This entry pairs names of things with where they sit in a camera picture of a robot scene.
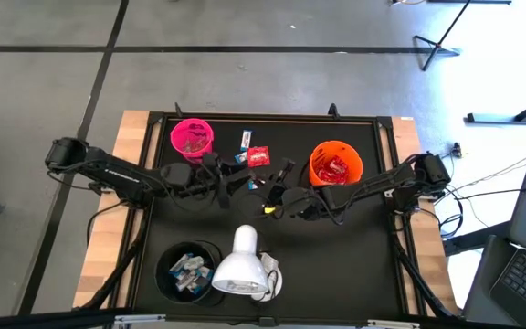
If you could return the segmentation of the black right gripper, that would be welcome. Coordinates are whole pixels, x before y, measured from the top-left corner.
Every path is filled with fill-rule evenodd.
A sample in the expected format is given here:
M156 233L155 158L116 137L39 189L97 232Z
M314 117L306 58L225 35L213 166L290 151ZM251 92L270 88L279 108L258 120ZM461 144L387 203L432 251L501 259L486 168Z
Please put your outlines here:
M280 219L283 217L316 221L321 217L319 201L310 189L301 186L289 186L286 178L295 163L282 159L282 165L276 174L258 175L256 181L263 186L250 191L254 196L264 199L263 215Z

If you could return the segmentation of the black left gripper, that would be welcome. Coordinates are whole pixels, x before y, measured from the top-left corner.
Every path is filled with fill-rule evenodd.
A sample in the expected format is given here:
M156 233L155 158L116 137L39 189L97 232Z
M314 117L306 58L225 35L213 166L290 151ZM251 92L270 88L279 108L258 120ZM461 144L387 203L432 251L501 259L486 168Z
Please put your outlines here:
M233 167L230 170L228 161L223 160L217 153L204 153L202 160L195 169L195 177L199 183L205 185L209 190L214 190L218 204L223 209L230 208L229 188L240 188L250 181L250 177L256 177L255 172L249 167ZM243 177L227 182L227 177Z

